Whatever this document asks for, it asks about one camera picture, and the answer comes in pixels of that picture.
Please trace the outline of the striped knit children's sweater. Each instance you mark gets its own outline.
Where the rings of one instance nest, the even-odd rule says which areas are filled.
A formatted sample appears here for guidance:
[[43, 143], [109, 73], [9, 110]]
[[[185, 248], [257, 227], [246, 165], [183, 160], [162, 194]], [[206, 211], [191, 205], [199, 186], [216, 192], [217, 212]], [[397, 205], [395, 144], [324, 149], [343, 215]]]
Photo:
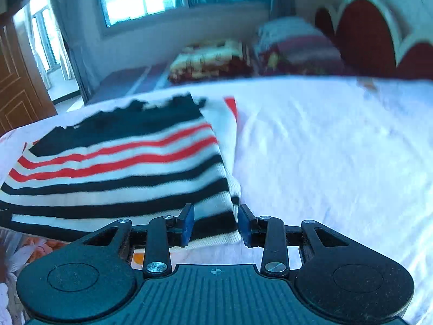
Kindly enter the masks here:
[[233, 97], [190, 94], [98, 112], [24, 145], [1, 184], [1, 226], [75, 241], [195, 209], [190, 248], [237, 243]]

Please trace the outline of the white floral bed sheet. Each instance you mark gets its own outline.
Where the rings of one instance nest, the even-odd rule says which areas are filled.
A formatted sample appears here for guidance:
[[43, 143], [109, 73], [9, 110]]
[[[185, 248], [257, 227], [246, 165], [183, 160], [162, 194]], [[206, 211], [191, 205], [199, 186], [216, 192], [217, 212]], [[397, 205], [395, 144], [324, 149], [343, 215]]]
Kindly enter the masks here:
[[[17, 324], [431, 324], [432, 85], [274, 78], [107, 100], [1, 138], [1, 184], [24, 145], [138, 100], [236, 100], [239, 206], [286, 227], [290, 271], [263, 249], [171, 247], [144, 277], [146, 225], [118, 219], [75, 241], [32, 238], [8, 255], [1, 303]], [[238, 230], [238, 209], [236, 226]]]

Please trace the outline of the striped side bed mattress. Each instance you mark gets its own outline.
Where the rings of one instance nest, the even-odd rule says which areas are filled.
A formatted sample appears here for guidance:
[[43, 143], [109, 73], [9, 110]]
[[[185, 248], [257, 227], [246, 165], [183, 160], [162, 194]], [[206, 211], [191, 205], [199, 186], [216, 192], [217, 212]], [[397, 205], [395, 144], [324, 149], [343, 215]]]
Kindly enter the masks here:
[[87, 105], [162, 89], [168, 83], [168, 73], [167, 63], [113, 72], [100, 83]]

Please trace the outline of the folded yellow patterned blanket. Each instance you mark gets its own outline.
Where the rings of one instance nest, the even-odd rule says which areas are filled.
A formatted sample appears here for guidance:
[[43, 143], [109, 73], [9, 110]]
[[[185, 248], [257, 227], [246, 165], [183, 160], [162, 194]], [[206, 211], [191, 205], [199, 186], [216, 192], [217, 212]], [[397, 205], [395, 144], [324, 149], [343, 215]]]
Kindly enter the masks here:
[[186, 46], [169, 66], [173, 84], [250, 76], [253, 66], [246, 44], [233, 39], [204, 40]]

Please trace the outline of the striped pillow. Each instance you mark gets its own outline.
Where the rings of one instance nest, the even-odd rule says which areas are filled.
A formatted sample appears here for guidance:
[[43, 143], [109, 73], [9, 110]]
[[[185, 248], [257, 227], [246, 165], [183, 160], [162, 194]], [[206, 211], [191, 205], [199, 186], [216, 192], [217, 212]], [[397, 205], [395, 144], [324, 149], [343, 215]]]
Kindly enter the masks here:
[[263, 75], [340, 76], [340, 51], [319, 29], [297, 16], [260, 26], [252, 44]]

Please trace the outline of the brown wooden door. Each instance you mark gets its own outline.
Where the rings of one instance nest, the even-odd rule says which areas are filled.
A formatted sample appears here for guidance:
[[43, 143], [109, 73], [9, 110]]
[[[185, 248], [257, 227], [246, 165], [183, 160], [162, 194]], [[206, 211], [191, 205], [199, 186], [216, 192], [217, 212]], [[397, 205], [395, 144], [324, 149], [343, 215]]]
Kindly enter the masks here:
[[57, 115], [37, 68], [27, 31], [14, 14], [1, 15], [0, 131]]

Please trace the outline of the red white scalloped headboard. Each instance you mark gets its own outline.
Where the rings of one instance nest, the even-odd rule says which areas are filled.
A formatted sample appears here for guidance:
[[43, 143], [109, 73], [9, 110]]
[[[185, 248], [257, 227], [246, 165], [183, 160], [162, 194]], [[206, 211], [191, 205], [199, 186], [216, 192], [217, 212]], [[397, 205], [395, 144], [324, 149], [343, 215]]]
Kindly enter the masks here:
[[319, 7], [315, 26], [362, 76], [432, 80], [432, 26], [404, 36], [383, 0], [343, 0], [337, 8]]

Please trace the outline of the blue curtain left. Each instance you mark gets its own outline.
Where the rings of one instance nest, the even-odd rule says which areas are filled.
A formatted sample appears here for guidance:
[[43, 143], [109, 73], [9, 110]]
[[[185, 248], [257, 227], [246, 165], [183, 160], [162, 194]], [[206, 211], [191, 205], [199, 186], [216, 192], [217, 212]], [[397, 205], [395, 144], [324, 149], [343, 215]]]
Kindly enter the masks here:
[[88, 103], [100, 82], [95, 62], [85, 40], [81, 0], [50, 0], [81, 97]]

